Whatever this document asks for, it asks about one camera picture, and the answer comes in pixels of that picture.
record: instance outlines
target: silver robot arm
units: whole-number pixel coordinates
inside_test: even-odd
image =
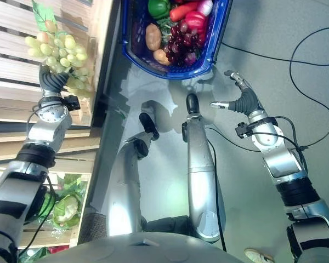
[[[223,196],[219,182],[215,178],[215,167],[195,94],[189,94],[186,97],[186,107],[189,115],[182,125],[182,133],[183,140],[188,143],[190,222],[196,237],[207,242],[216,242],[220,238],[219,224],[222,231],[225,228]],[[216,194],[218,195],[219,215]]]
[[[239,137],[252,137],[262,153],[272,181],[280,192],[287,217],[294,223],[287,228],[287,235],[294,257],[315,247],[329,248],[329,208],[312,187],[307,172],[293,151],[285,146],[283,132],[274,118],[263,109],[250,84],[238,73],[226,71],[235,81],[242,95],[236,101],[211,103],[215,108],[227,108],[244,113],[249,121],[239,123]]]
[[[77,97],[61,97],[67,79],[67,73],[53,75],[48,67],[40,68],[39,121],[0,178],[0,263],[17,262],[23,225],[38,216],[47,190],[42,184],[72,124],[69,111],[80,108]]]

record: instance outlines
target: green grapes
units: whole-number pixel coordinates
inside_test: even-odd
[[[73,95],[90,98],[94,87],[89,79],[94,71],[84,67],[88,59],[86,48],[76,43],[72,35],[59,31],[55,22],[45,20],[45,26],[47,31],[40,31],[36,38],[25,37],[25,43],[29,46],[28,55],[41,58],[53,73],[68,72],[67,90]]]
[[[51,49],[51,47],[50,47],[48,44],[43,43],[43,44],[40,45],[40,51],[41,51],[44,55],[48,56],[48,55],[51,54],[52,49]]]
[[[63,65],[64,67],[69,67],[69,66],[70,66],[70,62],[68,61],[67,58],[62,58],[62,59],[60,59],[60,63],[61,63],[61,65]]]

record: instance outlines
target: carrot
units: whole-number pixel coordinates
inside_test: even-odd
[[[172,22],[178,22],[181,19],[185,18],[185,15],[197,9],[199,2],[190,2],[187,4],[180,5],[169,12],[169,17]]]

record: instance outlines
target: grape bunch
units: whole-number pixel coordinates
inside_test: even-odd
[[[89,79],[94,72],[83,67],[88,55],[83,45],[76,43],[72,35],[58,31],[57,25],[51,20],[45,21],[48,32],[41,31],[36,38],[26,37],[25,42],[30,47],[28,55],[44,59],[53,73],[69,73],[68,91],[76,96],[90,97],[93,87]]]
[[[181,22],[171,27],[171,35],[163,51],[172,65],[191,66],[197,60],[196,54],[204,43],[205,40],[198,36],[196,30],[188,29],[188,25]]]

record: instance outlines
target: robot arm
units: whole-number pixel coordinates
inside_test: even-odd
[[[39,121],[0,178],[0,262],[17,262],[22,227],[38,216],[47,190],[42,184],[72,124],[69,111],[80,108],[77,97],[61,97],[67,79],[67,73],[52,75],[48,67],[40,68]]]
[[[251,136],[262,153],[272,181],[281,194],[287,217],[294,223],[287,235],[294,257],[315,247],[329,248],[329,208],[312,187],[307,172],[293,151],[285,146],[282,130],[275,118],[269,117],[250,84],[233,71],[225,75],[235,80],[242,95],[236,101],[211,103],[215,108],[227,108],[244,113],[249,124],[239,123],[239,137]]]

